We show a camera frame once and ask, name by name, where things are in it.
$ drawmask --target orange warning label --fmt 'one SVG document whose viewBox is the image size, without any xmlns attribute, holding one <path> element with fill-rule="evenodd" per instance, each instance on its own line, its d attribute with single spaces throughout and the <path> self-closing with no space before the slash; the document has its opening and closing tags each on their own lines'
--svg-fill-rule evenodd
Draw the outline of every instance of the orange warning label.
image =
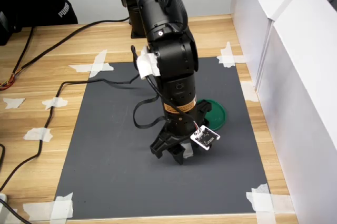
<svg viewBox="0 0 337 224">
<path fill-rule="evenodd" d="M 188 112 L 188 111 L 192 110 L 195 107 L 195 104 L 196 104 L 196 96 L 194 97 L 194 99 L 190 103 L 182 105 L 182 106 L 177 106 L 177 107 L 180 110 L 182 110 L 183 112 Z M 168 104 L 164 103 L 164 108 L 165 108 L 165 110 L 167 112 L 174 113 L 174 114 L 179 114 L 173 107 L 171 107 Z"/>
</svg>

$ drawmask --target tape strip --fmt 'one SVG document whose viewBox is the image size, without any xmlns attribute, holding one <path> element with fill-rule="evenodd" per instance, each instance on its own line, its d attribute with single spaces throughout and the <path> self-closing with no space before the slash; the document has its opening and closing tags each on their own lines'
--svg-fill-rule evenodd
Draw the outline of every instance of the tape strip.
<svg viewBox="0 0 337 224">
<path fill-rule="evenodd" d="M 7 106 L 5 109 L 15 109 L 18 108 L 25 99 L 8 99 L 4 98 L 4 101 L 7 103 Z"/>
<path fill-rule="evenodd" d="M 7 209 L 4 209 L 7 211 L 7 218 L 5 220 L 5 222 L 3 222 L 4 224 L 20 224 L 21 221 L 16 218 L 10 211 L 8 211 Z"/>
<path fill-rule="evenodd" d="M 50 107 L 63 107 L 68 104 L 68 100 L 64 100 L 63 98 L 53 98 L 50 100 L 45 100 L 42 102 L 46 106 L 46 110 L 48 110 Z"/>
<path fill-rule="evenodd" d="M 43 140 L 46 142 L 50 142 L 51 138 L 51 130 L 48 128 L 32 128 L 30 129 L 25 136 L 23 136 L 24 140 Z"/>
<path fill-rule="evenodd" d="M 193 156 L 193 149 L 191 143 L 180 143 L 180 145 L 185 149 L 183 158 L 187 159 Z"/>
<path fill-rule="evenodd" d="M 245 100 L 250 100 L 253 102 L 259 101 L 252 81 L 242 81 L 241 89 Z"/>
<path fill-rule="evenodd" d="M 144 46 L 137 58 L 137 67 L 141 79 L 145 79 L 148 75 L 160 76 L 157 59 L 154 54 L 147 51 L 147 46 Z"/>
<path fill-rule="evenodd" d="M 243 55 L 233 55 L 231 43 L 228 41 L 226 48 L 221 49 L 221 55 L 217 57 L 219 64 L 223 64 L 224 67 L 235 66 L 236 63 L 245 63 Z"/>
<path fill-rule="evenodd" d="M 106 58 L 107 50 L 101 51 L 94 60 L 93 64 L 78 64 L 78 65 L 69 65 L 76 70 L 77 73 L 90 72 L 89 78 L 96 76 L 99 71 L 112 71 L 114 70 L 108 63 L 104 63 Z"/>
<path fill-rule="evenodd" d="M 56 197 L 55 201 L 44 203 L 26 203 L 23 209 L 29 215 L 29 221 L 50 221 L 50 224 L 65 224 L 73 216 L 73 193 L 65 197 Z"/>
<path fill-rule="evenodd" d="M 295 213 L 291 197 L 269 194 L 267 184 L 252 188 L 246 197 L 256 212 L 258 224 L 276 224 L 275 213 Z"/>
</svg>

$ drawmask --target white cardboard box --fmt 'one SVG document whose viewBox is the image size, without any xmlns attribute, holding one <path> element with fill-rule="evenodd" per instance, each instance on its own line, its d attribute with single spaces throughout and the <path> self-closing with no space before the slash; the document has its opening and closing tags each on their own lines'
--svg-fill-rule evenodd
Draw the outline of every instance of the white cardboard box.
<svg viewBox="0 0 337 224">
<path fill-rule="evenodd" d="M 300 223 L 337 223 L 337 13 L 293 0 L 275 21 L 258 89 Z"/>
<path fill-rule="evenodd" d="M 231 12 L 254 85 L 272 22 L 290 0 L 232 0 Z"/>
</svg>

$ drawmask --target small white circuit board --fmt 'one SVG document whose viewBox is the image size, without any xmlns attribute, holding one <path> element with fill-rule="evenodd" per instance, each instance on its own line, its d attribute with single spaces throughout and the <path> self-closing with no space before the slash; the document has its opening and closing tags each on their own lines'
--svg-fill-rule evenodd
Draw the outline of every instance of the small white circuit board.
<svg viewBox="0 0 337 224">
<path fill-rule="evenodd" d="M 213 141 L 220 139 L 220 135 L 202 125 L 199 130 L 195 131 L 191 135 L 191 140 L 197 143 L 199 146 L 205 150 L 210 149 Z"/>
</svg>

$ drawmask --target gray mat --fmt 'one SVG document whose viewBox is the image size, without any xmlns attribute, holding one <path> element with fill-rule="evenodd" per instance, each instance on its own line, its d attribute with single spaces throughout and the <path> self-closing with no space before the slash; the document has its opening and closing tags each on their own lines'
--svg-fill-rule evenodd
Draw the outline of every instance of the gray mat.
<svg viewBox="0 0 337 224">
<path fill-rule="evenodd" d="M 96 77 L 127 81 L 137 73 L 132 63 L 112 65 Z M 146 81 L 87 85 L 56 192 L 74 193 L 73 219 L 254 212 L 246 192 L 267 181 L 236 68 L 200 59 L 195 78 L 197 98 L 222 103 L 228 119 L 220 140 L 184 165 L 166 151 L 161 159 L 150 152 L 163 122 L 147 130 L 133 125 L 136 103 L 155 96 Z M 158 100 L 136 118 L 145 124 L 160 115 Z"/>
</svg>

